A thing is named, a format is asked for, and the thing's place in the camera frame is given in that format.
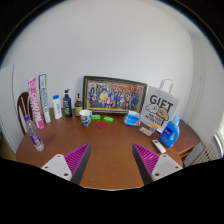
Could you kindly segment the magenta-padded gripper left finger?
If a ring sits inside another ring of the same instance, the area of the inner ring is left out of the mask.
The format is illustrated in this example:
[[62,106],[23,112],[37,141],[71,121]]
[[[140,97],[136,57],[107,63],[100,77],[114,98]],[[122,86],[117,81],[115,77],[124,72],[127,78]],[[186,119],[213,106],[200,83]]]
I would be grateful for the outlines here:
[[56,154],[42,169],[79,185],[90,155],[91,145],[87,143],[66,155]]

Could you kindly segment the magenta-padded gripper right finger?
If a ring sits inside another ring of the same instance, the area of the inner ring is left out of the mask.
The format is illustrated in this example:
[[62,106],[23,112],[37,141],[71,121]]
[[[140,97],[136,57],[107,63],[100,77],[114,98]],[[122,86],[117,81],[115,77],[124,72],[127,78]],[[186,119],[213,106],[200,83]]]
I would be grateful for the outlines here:
[[145,185],[182,169],[168,154],[158,155],[138,144],[133,144],[132,153]]

